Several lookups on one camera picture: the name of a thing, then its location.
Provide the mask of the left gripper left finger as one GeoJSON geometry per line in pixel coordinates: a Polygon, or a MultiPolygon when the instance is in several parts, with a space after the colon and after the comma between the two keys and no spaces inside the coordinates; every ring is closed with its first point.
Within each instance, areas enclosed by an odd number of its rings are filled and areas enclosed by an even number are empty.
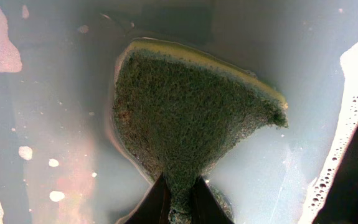
{"type": "Polygon", "coordinates": [[[145,199],[125,224],[168,224],[170,190],[161,174],[145,199]]]}

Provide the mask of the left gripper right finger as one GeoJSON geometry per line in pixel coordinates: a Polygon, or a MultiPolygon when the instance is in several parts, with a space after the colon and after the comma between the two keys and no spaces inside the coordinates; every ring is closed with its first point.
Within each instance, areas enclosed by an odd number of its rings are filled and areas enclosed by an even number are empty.
{"type": "Polygon", "coordinates": [[[194,224],[233,224],[201,176],[191,190],[191,205],[194,224]]]}

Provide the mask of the green yellow sponge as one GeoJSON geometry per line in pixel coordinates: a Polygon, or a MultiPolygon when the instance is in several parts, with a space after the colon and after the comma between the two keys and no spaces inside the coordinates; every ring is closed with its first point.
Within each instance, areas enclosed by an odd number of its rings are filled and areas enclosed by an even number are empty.
{"type": "Polygon", "coordinates": [[[115,71],[111,116],[129,158],[171,193],[166,223],[193,223],[194,187],[256,130],[287,127],[282,94],[200,50],[133,40],[115,71]]]}

